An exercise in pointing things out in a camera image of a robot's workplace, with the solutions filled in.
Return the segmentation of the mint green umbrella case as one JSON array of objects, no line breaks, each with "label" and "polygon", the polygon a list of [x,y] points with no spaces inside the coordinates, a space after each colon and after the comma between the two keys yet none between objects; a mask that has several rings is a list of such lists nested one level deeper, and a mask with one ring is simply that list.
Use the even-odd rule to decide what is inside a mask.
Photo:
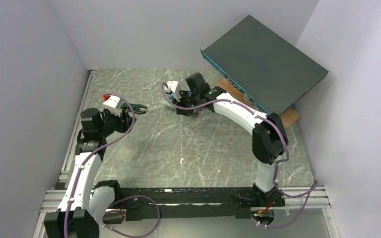
[{"label": "mint green umbrella case", "polygon": [[173,102],[171,102],[171,101],[163,100],[163,101],[162,101],[162,104],[163,104],[164,106],[169,107],[169,108],[176,109],[176,105],[175,105]]}]

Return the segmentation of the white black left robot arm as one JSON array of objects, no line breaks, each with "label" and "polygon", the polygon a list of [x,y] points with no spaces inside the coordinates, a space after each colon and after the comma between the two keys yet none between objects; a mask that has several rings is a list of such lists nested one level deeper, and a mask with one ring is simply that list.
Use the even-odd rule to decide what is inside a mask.
[{"label": "white black left robot arm", "polygon": [[136,122],[135,113],[122,109],[117,115],[88,108],[81,112],[80,122],[71,180],[56,211],[44,219],[50,238],[99,237],[106,209],[122,197],[116,180],[99,182],[95,189],[93,183],[110,145],[106,138],[114,132],[126,136]]}]

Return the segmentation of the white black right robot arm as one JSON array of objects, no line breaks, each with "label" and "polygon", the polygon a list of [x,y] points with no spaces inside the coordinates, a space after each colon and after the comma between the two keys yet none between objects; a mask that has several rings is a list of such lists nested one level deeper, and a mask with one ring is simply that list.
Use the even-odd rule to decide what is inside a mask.
[{"label": "white black right robot arm", "polygon": [[167,102],[179,115],[190,116],[199,109],[223,115],[252,136],[252,153],[258,161],[254,192],[267,200],[277,193],[277,160],[284,154],[288,139],[280,115],[269,115],[252,109],[234,98],[225,89],[210,87],[201,73],[186,78],[187,90],[177,81],[168,81],[164,89]]}]

